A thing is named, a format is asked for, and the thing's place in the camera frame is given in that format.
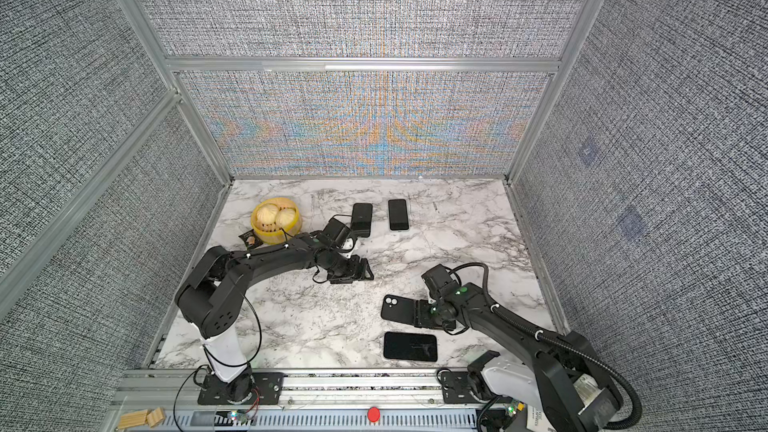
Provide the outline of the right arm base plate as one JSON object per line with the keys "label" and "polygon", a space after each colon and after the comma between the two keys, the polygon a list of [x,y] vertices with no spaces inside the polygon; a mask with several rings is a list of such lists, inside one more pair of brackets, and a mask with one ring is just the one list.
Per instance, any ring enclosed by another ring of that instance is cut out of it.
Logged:
{"label": "right arm base plate", "polygon": [[440,369],[436,378],[446,404],[480,404],[495,396],[482,376],[475,372]]}

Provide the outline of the small dark snack packet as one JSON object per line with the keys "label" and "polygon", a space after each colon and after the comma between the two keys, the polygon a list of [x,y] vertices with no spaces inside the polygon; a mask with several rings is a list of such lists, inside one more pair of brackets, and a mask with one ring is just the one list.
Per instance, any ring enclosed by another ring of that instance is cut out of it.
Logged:
{"label": "small dark snack packet", "polygon": [[248,250],[258,248],[263,244],[263,241],[253,229],[240,234],[239,238]]}

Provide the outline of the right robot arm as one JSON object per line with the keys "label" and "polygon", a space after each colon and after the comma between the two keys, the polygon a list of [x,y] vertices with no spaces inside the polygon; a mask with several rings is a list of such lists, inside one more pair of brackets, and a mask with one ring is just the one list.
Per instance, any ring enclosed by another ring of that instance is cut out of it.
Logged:
{"label": "right robot arm", "polygon": [[614,419],[624,405],[622,395],[585,342],[572,344],[569,338],[536,326],[473,283],[430,285],[428,290],[436,316],[490,337],[533,372],[538,409],[557,431],[621,430],[632,425],[633,416]]}

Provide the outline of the wooden blocks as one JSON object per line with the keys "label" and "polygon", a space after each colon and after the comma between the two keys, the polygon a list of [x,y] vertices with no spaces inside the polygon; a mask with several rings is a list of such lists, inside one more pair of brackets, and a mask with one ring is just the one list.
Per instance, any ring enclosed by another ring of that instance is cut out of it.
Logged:
{"label": "wooden blocks", "polygon": [[136,427],[147,426],[155,428],[162,424],[166,419],[165,410],[162,407],[153,410],[139,410],[122,414],[116,428],[118,430],[127,430]]}

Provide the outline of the red emergency button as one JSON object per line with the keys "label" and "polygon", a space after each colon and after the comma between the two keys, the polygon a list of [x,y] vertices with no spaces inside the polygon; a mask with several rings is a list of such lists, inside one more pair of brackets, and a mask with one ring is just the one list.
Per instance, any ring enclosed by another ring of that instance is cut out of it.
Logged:
{"label": "red emergency button", "polygon": [[370,408],[370,409],[367,411],[367,419],[368,419],[368,420],[369,420],[371,423],[377,423],[377,422],[379,422],[379,421],[380,421],[380,419],[381,419],[381,411],[380,411],[380,410],[379,410],[377,407],[371,407],[371,408]]}

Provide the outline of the yellow bamboo steamer basket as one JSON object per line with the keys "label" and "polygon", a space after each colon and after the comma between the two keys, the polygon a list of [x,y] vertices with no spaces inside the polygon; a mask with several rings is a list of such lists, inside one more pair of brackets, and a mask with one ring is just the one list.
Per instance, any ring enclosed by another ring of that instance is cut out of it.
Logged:
{"label": "yellow bamboo steamer basket", "polygon": [[303,218],[291,199],[275,197],[263,201],[253,210],[250,224],[263,243],[276,245],[300,233]]}

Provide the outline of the left steamed bun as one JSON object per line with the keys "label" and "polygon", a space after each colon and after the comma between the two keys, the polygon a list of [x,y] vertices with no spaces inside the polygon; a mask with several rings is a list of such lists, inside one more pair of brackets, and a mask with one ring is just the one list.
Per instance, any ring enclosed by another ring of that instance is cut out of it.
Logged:
{"label": "left steamed bun", "polygon": [[274,203],[266,203],[255,210],[256,221],[262,227],[270,226],[276,222],[280,207]]}

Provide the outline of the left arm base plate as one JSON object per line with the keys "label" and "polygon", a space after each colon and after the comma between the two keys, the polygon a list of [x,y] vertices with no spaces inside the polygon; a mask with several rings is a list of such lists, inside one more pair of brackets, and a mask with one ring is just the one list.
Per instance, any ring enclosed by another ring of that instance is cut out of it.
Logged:
{"label": "left arm base plate", "polygon": [[203,380],[197,398],[198,405],[245,406],[277,405],[285,375],[280,372],[243,373],[230,383],[209,373]]}

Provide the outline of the steamed bun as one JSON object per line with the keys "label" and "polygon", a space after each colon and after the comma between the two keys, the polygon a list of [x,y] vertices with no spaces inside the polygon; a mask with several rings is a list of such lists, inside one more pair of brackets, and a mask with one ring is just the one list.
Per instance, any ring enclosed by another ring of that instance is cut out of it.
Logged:
{"label": "steamed bun", "polygon": [[278,228],[289,229],[297,219],[297,211],[294,208],[283,208],[275,216],[275,224]]}
{"label": "steamed bun", "polygon": [[274,203],[266,203],[255,210],[256,221],[262,227],[270,226],[276,222],[280,207]]}

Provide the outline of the right steamed bun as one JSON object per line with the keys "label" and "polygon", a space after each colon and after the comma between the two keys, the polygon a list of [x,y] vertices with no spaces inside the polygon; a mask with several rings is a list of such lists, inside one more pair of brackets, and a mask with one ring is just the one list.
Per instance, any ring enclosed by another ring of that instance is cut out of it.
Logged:
{"label": "right steamed bun", "polygon": [[294,208],[283,208],[275,216],[275,224],[278,228],[289,229],[297,219],[297,211]]}

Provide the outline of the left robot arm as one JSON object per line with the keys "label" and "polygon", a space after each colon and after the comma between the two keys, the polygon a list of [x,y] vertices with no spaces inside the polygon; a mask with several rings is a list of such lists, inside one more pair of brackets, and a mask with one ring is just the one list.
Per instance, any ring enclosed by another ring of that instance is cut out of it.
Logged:
{"label": "left robot arm", "polygon": [[235,330],[247,290],[282,273],[313,267],[325,271],[331,284],[374,278],[367,259],[346,253],[320,232],[300,233],[282,244],[248,251],[216,246],[205,252],[180,285],[175,303],[200,334],[212,385],[223,400],[240,404],[253,396],[254,358],[245,356]]}

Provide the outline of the aluminium front rail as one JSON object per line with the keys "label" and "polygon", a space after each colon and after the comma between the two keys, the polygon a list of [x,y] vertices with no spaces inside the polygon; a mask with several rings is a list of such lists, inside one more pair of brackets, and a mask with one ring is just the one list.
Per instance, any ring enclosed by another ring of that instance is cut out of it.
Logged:
{"label": "aluminium front rail", "polygon": [[[512,421],[526,430],[531,413],[517,399],[446,404],[433,368],[261,369],[285,375],[277,405],[198,405],[205,374],[184,369],[126,372],[111,399],[104,431],[128,412],[162,407],[158,431],[473,431],[477,420]],[[371,423],[367,411],[381,419]]]}

